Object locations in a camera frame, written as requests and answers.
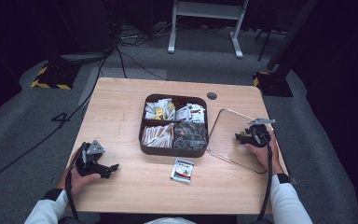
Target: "card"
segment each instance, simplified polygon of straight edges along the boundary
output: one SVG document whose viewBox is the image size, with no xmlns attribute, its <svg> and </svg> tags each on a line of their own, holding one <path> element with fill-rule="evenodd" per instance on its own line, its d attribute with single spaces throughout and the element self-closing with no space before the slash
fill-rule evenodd
<svg viewBox="0 0 358 224">
<path fill-rule="evenodd" d="M 175 164 L 172 168 L 171 179 L 190 183 L 191 175 L 193 173 L 194 162 L 183 160 L 181 158 L 175 159 Z"/>
</svg>

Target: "white stand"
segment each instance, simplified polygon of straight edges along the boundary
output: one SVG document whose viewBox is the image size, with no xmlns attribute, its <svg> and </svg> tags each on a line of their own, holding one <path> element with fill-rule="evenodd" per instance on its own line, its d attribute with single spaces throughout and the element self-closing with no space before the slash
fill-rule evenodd
<svg viewBox="0 0 358 224">
<path fill-rule="evenodd" d="M 172 30 L 170 36 L 170 43 L 168 44 L 168 52 L 175 52 L 176 16 L 182 15 L 236 20 L 237 25 L 235 27 L 235 32 L 230 32 L 229 37 L 231 39 L 237 58 L 242 58 L 243 54 L 241 51 L 240 44 L 238 43 L 237 36 L 241 28 L 243 16 L 245 15 L 247 5 L 248 0 L 244 0 L 242 6 L 224 6 L 207 3 L 180 2 L 178 0 L 174 0 L 172 9 Z"/>
</svg>

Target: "hand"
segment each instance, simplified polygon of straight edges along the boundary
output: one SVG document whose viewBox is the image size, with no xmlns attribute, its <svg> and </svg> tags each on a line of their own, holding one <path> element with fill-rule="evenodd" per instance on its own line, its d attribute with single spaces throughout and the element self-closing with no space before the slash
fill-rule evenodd
<svg viewBox="0 0 358 224">
<path fill-rule="evenodd" d="M 283 168 L 281 167 L 281 164 L 279 162 L 277 139 L 273 132 L 269 132 L 269 136 L 271 137 L 269 145 L 271 146 L 272 150 L 272 174 L 284 174 Z M 255 147 L 251 144 L 245 144 L 245 147 L 257 156 L 257 159 L 261 162 L 261 164 L 263 164 L 264 169 L 269 169 L 269 151 L 267 149 L 267 146 L 260 148 Z"/>
<path fill-rule="evenodd" d="M 60 181 L 58 182 L 56 188 L 57 189 L 65 189 L 65 178 L 68 173 L 69 168 L 66 168 L 62 174 Z M 72 188 L 71 193 L 72 196 L 75 197 L 86 185 L 96 181 L 101 178 L 99 174 L 85 175 L 82 176 L 76 168 L 72 169 Z"/>
</svg>

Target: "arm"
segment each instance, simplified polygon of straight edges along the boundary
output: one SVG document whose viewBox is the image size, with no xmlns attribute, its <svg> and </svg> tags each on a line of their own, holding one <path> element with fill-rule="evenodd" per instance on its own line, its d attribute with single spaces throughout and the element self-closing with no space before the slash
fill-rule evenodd
<svg viewBox="0 0 358 224">
<path fill-rule="evenodd" d="M 65 191 L 65 178 L 68 169 L 63 172 L 60 181 L 55 189 L 51 189 L 45 197 L 39 200 L 34 206 L 33 211 L 25 220 L 25 223 L 58 223 L 62 217 L 64 209 L 68 204 Z M 84 186 L 101 178 L 98 174 L 81 176 L 77 169 L 72 170 L 72 195 L 75 197 Z"/>
<path fill-rule="evenodd" d="M 296 190 L 290 183 L 280 181 L 279 175 L 272 177 L 271 204 L 275 224 L 312 223 Z"/>
<path fill-rule="evenodd" d="M 271 205 L 275 224 L 312 223 L 303 204 L 298 199 L 296 190 L 290 184 L 289 177 L 284 173 L 279 162 L 279 150 L 274 133 L 269 133 L 269 145 L 272 150 L 272 183 Z M 252 151 L 267 170 L 269 168 L 269 154 L 267 147 L 254 147 L 245 144 Z"/>
<path fill-rule="evenodd" d="M 68 198 L 65 190 L 51 189 L 43 199 L 36 203 L 25 223 L 58 223 L 67 204 Z"/>
</svg>

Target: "gray carpet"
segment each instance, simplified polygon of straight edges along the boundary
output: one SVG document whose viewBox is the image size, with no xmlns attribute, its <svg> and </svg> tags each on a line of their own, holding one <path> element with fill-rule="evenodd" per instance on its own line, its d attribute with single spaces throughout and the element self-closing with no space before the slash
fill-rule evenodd
<svg viewBox="0 0 358 224">
<path fill-rule="evenodd" d="M 95 79 L 97 76 L 100 77 L 127 77 L 136 79 L 153 79 L 153 80 L 167 80 L 167 70 L 164 69 L 139 69 L 139 68 L 128 68 L 123 71 L 122 68 L 106 68 L 101 69 L 101 74 L 98 73 L 99 68 L 94 67 L 89 74 L 89 80 L 80 96 L 78 104 L 81 105 L 87 99 L 94 86 Z"/>
<path fill-rule="evenodd" d="M 167 35 L 141 46 L 120 49 L 152 73 L 166 74 L 167 80 L 253 85 L 253 72 L 267 70 L 266 64 L 277 47 L 268 45 L 259 63 L 257 57 L 264 37 L 254 42 L 256 32 L 241 31 L 239 41 L 244 57 L 237 59 L 228 39 L 229 31 L 232 29 L 184 30 L 177 35 L 174 54 L 167 53 Z M 269 43 L 279 44 L 281 40 L 280 36 L 272 36 Z M 142 69 L 129 57 L 123 56 L 123 60 L 126 71 Z M 70 91 L 31 88 L 43 64 L 36 64 L 23 74 L 22 92 L 0 108 L 0 169 L 56 129 L 59 122 L 51 121 L 53 117 L 61 112 L 75 111 L 89 90 L 88 83 L 95 77 L 98 65 L 84 64 Z M 105 75 L 121 69 L 116 51 L 103 68 Z M 263 100 L 269 116 L 277 120 L 275 132 L 291 177 L 296 181 L 294 186 L 299 198 L 314 223 L 358 223 L 353 185 L 310 109 L 305 88 L 293 72 L 287 81 L 293 98 L 265 96 Z M 37 200 L 55 186 L 69 158 L 81 120 L 82 110 L 79 110 L 46 142 L 0 174 L 0 223 L 22 223 Z M 94 213 L 80 213 L 79 216 L 86 223 L 99 219 Z M 256 216 L 238 216 L 238 223 L 251 223 L 255 219 Z"/>
</svg>

